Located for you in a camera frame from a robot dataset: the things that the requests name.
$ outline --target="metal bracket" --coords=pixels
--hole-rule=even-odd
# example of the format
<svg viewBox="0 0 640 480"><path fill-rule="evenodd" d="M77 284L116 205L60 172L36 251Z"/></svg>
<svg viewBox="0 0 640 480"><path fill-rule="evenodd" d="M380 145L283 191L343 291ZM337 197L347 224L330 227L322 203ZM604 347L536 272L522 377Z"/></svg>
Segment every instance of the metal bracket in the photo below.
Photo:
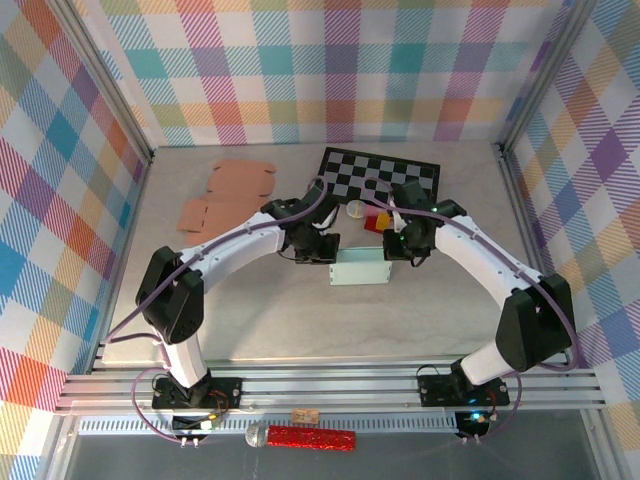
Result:
<svg viewBox="0 0 640 480"><path fill-rule="evenodd" d="M486 388L468 392L460 398L449 375L420 375L418 389L423 407L504 407L509 405L507 384L499 378L485 384Z"/></svg>
<svg viewBox="0 0 640 480"><path fill-rule="evenodd" d="M211 378L207 382L209 395L206 395L197 406L189 404L189 399L177 387L177 385L169 378L159 378L154 386L153 401L151 408L154 410L172 409L172 410L218 410L220 408L236 410L240 408L240 399L242 397L242 379L236 377L227 378ZM220 406L219 397L211 395L218 391L222 392L228 399L229 405Z"/></svg>

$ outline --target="checkerboard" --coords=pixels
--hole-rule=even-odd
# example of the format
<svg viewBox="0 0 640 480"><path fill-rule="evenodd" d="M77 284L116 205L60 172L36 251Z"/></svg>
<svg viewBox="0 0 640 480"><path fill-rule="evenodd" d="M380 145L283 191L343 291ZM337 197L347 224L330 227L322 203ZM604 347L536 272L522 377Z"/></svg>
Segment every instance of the checkerboard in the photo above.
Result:
<svg viewBox="0 0 640 480"><path fill-rule="evenodd" d="M435 202L440 165L328 147L318 174L329 182L329 191L340 203L367 201L362 192L362 182L366 177L379 178L392 185L418 180L431 201ZM389 202L389 192L384 184L369 181L366 187L375 192L377 200Z"/></svg>

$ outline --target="red cylinder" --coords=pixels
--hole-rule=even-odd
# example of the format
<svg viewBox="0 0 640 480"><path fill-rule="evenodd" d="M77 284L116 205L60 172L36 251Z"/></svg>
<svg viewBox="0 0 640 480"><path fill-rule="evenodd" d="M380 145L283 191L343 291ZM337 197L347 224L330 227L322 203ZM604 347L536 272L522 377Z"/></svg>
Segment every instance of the red cylinder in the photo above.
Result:
<svg viewBox="0 0 640 480"><path fill-rule="evenodd" d="M270 426L267 445L347 452L356 448L356 433L347 430Z"/></svg>

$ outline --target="light blue box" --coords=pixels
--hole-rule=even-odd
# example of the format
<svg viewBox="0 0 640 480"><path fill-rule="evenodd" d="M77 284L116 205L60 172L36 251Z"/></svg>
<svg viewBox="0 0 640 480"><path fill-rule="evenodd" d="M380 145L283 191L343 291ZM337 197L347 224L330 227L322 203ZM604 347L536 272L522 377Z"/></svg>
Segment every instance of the light blue box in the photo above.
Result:
<svg viewBox="0 0 640 480"><path fill-rule="evenodd" d="M377 285L390 278L391 262L384 259L381 247L340 249L336 263L329 266L331 285Z"/></svg>

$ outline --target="cardboard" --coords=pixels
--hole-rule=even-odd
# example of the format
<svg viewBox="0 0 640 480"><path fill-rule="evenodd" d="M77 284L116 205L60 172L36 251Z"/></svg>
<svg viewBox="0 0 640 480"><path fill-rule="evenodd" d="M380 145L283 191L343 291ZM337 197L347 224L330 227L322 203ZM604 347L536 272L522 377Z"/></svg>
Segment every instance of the cardboard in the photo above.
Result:
<svg viewBox="0 0 640 480"><path fill-rule="evenodd" d="M187 243L199 245L219 237L249 220L254 213L255 206L247 203L208 203L199 228L187 232Z"/></svg>
<svg viewBox="0 0 640 480"><path fill-rule="evenodd" d="M207 190L237 196L267 197L275 185L276 179L271 172L233 166L215 169L207 182Z"/></svg>
<svg viewBox="0 0 640 480"><path fill-rule="evenodd" d="M221 160L213 167L208 192L185 202L177 230L199 245L241 225L267 203L276 167L269 162Z"/></svg>

